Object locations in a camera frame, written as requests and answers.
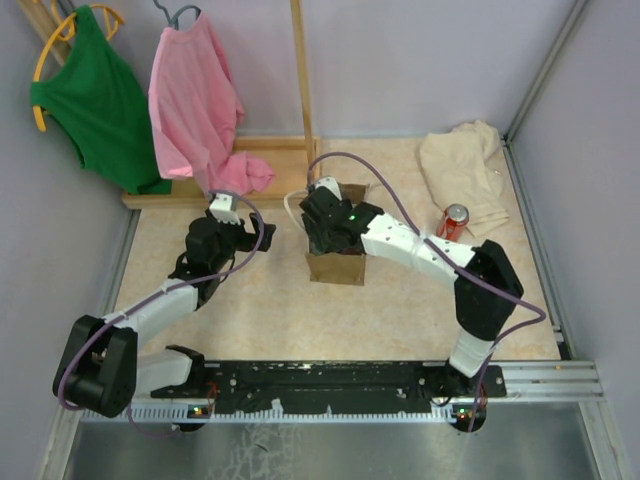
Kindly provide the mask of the red cola can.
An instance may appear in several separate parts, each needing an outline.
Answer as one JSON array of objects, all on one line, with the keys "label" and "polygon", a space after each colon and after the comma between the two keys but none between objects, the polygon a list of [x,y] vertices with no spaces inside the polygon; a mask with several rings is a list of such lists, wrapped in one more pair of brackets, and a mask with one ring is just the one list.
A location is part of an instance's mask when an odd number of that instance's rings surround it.
[{"label": "red cola can", "polygon": [[443,211],[436,229],[436,236],[444,240],[457,242],[462,236],[469,218],[469,210],[464,205],[449,205]]}]

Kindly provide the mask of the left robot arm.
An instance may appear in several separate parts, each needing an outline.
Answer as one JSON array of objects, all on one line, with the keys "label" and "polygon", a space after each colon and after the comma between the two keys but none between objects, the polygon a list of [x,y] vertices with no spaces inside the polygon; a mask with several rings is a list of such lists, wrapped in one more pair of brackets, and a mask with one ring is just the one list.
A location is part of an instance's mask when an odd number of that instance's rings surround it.
[{"label": "left robot arm", "polygon": [[223,279],[240,269],[237,253],[253,256],[270,249],[275,225],[258,213],[249,218],[252,231],[241,219],[224,222],[211,213],[193,220],[184,252],[149,297],[102,318],[84,315],[76,320],[52,384],[60,403],[114,418],[137,392],[174,386],[189,397],[201,394],[208,373],[194,364],[198,354],[179,347],[158,357],[141,357],[139,351],[173,322],[204,306]]}]

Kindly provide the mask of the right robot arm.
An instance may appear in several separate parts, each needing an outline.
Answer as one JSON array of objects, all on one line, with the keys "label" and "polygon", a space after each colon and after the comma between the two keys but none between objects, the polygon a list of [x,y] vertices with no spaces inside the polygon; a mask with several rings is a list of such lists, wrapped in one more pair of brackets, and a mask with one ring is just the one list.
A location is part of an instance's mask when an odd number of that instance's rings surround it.
[{"label": "right robot arm", "polygon": [[382,208],[342,198],[335,187],[313,187],[300,208],[312,251],[380,257],[451,290],[460,333],[447,359],[446,380],[458,395],[473,393],[482,383],[481,366],[516,307],[505,296],[521,299],[524,293],[504,249],[490,240],[472,247],[422,238]]}]

